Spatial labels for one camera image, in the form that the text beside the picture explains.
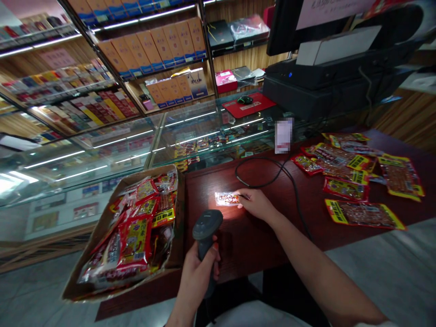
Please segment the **cardboard tray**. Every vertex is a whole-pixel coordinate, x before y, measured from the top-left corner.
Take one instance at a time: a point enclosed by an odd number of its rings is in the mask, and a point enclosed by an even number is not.
[[[79,279],[80,272],[82,270],[82,267],[86,264],[86,262],[91,257],[91,251],[97,246],[99,241],[103,238],[106,231],[109,228],[110,221],[112,220],[113,213],[109,210],[109,206],[117,199],[117,194],[119,194],[125,187],[132,185],[140,180],[142,180],[144,177],[150,176],[150,175],[159,175],[161,173],[165,173],[167,171],[177,169],[174,164],[166,165],[162,167],[157,167],[149,170],[145,170],[139,173],[134,173],[132,175],[129,175],[127,177],[124,177],[118,186],[115,188],[114,192],[112,193],[110,200],[106,207],[104,208],[104,211],[100,217],[99,222],[97,223],[97,226],[95,226],[94,231],[91,234],[91,237],[89,238],[88,244],[86,245],[85,250],[83,251],[82,255],[80,256],[79,261],[76,263],[68,282],[65,286],[65,289],[62,293],[62,300],[68,301],[68,302],[100,302],[108,300],[112,297],[121,295],[123,293],[129,292],[132,289],[148,283],[152,282],[153,280],[157,278],[161,278],[162,276],[175,271],[177,269],[180,269],[183,265],[183,222],[184,222],[184,202],[185,202],[185,180],[184,176],[177,171],[178,176],[178,188],[177,188],[177,198],[176,198],[176,219],[173,226],[173,232],[174,232],[174,239],[171,243],[170,248],[170,254],[167,259],[165,270],[161,273],[156,274],[152,278],[148,280],[142,280],[135,285],[129,287],[129,288],[122,288],[119,290],[114,290],[110,292],[105,292],[93,296],[87,296],[89,293],[95,291],[92,284],[78,284],[77,280]]]

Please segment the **glass display case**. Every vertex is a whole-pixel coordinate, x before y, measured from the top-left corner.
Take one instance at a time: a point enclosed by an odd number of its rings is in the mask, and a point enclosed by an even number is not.
[[[241,94],[3,159],[0,272],[83,248],[123,176],[172,163],[190,172],[274,149],[275,122],[292,117],[292,112],[273,106],[235,119],[222,104]],[[311,124],[294,118],[295,140],[304,139],[309,127],[330,128],[339,118]]]

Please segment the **barcode scanner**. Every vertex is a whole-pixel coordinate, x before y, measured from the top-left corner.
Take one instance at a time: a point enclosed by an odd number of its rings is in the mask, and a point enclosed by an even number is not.
[[[219,226],[223,222],[223,214],[219,210],[206,210],[204,211],[200,218],[192,229],[192,237],[194,240],[198,241],[198,258],[203,261],[206,253],[209,251],[213,244],[212,236],[218,230]],[[215,290],[216,282],[213,278],[213,266],[210,272],[210,280],[208,290],[206,291],[205,299],[212,296]]]

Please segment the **person's right hand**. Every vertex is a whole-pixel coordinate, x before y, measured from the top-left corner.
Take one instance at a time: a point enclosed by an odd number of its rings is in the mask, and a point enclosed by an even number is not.
[[[238,208],[246,208],[253,216],[267,223],[280,214],[260,189],[242,188],[234,194],[241,194],[248,198],[248,200],[246,200],[242,196],[239,196],[240,204]]]

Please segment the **paper sign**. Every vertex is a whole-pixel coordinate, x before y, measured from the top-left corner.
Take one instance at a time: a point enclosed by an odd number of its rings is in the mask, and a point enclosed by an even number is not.
[[[41,53],[40,57],[52,69],[58,69],[58,68],[72,66],[76,64],[76,61],[70,56],[70,54],[64,48]]]
[[[304,0],[297,30],[363,13],[375,0]]]

